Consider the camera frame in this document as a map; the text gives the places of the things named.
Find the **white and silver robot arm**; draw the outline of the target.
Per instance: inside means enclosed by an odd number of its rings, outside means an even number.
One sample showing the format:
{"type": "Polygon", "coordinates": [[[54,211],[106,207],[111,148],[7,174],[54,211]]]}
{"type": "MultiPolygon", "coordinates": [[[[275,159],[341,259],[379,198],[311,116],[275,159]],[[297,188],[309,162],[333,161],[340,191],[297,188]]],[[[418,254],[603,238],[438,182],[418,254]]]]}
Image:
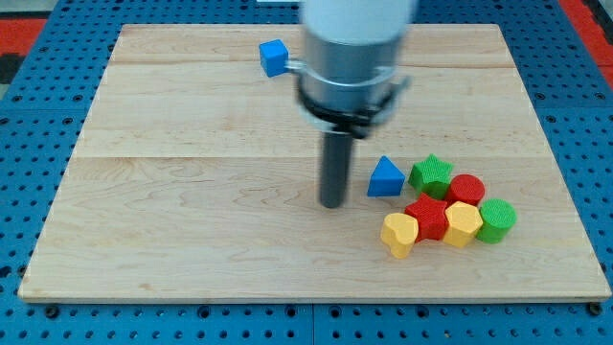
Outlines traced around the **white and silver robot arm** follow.
{"type": "Polygon", "coordinates": [[[306,0],[302,55],[290,59],[300,113],[327,135],[363,139],[388,120],[408,79],[397,76],[417,0],[306,0]]]}

